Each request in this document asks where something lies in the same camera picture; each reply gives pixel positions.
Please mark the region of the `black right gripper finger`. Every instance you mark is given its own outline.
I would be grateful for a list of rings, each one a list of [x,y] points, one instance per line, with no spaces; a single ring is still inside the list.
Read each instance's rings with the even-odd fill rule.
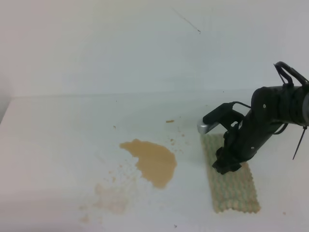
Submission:
[[[238,169],[241,168],[241,164],[240,163],[230,163],[230,162],[227,162],[227,161],[222,161],[221,162],[221,170],[220,170],[220,173],[221,174],[226,174],[228,172],[235,172],[237,171]]]
[[[215,160],[215,162],[212,164],[212,167],[213,167],[214,169],[223,169],[224,166],[225,166],[225,163],[224,163],[224,161],[223,161],[222,158],[221,158],[222,150],[223,150],[223,148],[220,147],[220,148],[216,151],[216,153],[215,153],[216,160]]]

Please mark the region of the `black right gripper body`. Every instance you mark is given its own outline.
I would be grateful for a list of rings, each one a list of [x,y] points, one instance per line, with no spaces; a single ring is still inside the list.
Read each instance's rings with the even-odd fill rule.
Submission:
[[[293,91],[288,86],[257,89],[247,115],[224,134],[222,160],[240,164],[250,160],[289,115]]]

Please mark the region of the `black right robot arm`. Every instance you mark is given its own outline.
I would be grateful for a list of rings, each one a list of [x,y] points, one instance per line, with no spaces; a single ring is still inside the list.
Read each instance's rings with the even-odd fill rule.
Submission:
[[[262,87],[252,96],[247,115],[235,110],[224,117],[224,145],[216,151],[213,168],[220,174],[235,172],[283,124],[309,125],[309,88]]]

